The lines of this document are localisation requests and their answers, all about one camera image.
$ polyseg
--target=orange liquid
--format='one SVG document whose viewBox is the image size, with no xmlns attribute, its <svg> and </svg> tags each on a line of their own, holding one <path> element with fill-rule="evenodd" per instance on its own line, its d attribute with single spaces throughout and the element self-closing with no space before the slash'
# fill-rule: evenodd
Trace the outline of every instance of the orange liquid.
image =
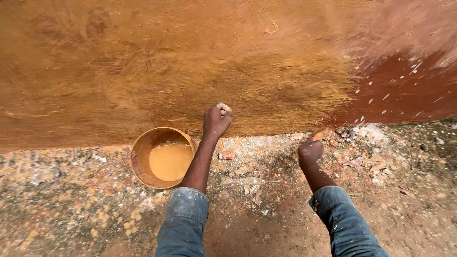
<svg viewBox="0 0 457 257">
<path fill-rule="evenodd" d="M 192 158 L 193 152 L 190 145 L 158 146 L 149 154 L 149 167 L 160 180 L 175 181 L 184 177 Z"/>
</svg>

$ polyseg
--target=ground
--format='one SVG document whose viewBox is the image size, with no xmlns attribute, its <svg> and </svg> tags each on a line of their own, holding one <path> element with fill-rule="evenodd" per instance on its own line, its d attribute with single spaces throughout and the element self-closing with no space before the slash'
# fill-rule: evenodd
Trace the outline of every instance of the ground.
<svg viewBox="0 0 457 257">
<path fill-rule="evenodd" d="M 457 255 L 456 124 L 339 128 L 323 138 L 323 171 L 351 195 L 391 256 Z M 296 148 L 307 135 L 219 141 L 208 182 L 207 256 L 331 255 L 298 167 Z M 218 159 L 221 151 L 235 160 Z M 153 256 L 170 190 L 137 181 L 129 153 L 129 146 L 108 146 L 1 154 L 0 254 Z M 253 175 L 269 182 L 222 184 Z"/>
</svg>

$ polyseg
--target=fist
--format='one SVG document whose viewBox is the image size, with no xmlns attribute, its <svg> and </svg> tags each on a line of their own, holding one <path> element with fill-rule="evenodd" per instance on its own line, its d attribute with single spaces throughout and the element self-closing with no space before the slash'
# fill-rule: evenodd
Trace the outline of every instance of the fist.
<svg viewBox="0 0 457 257">
<path fill-rule="evenodd" d="M 232 109 L 219 102 L 205 112 L 203 137 L 219 139 L 232 123 Z"/>
<path fill-rule="evenodd" d="M 324 154 L 324 144 L 320 140 L 310 137 L 298 146 L 298 160 L 300 162 L 316 162 Z"/>
</svg>

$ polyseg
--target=brush strokes on wall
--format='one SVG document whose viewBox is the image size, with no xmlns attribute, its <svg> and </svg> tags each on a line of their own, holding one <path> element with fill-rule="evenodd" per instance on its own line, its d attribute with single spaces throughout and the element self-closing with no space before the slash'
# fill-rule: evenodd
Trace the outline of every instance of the brush strokes on wall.
<svg viewBox="0 0 457 257">
<path fill-rule="evenodd" d="M 157 126 L 198 135 L 219 100 L 228 135 L 457 113 L 454 2 L 0 6 L 0 150 L 131 143 Z"/>
</svg>

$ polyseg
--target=bucket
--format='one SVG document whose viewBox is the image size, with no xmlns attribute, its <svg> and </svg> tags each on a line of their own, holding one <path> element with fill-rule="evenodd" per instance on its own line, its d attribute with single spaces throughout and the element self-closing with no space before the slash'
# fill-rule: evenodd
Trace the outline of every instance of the bucket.
<svg viewBox="0 0 457 257">
<path fill-rule="evenodd" d="M 157 189 L 170 188 L 181 183 L 183 179 L 163 181 L 154 175 L 149 166 L 149 154 L 151 150 L 166 143 L 190 145 L 192 148 L 192 156 L 195 155 L 196 146 L 194 140 L 179 129 L 159 127 L 143 133 L 133 144 L 132 152 L 130 153 L 130 166 L 137 179 L 148 187 Z"/>
</svg>

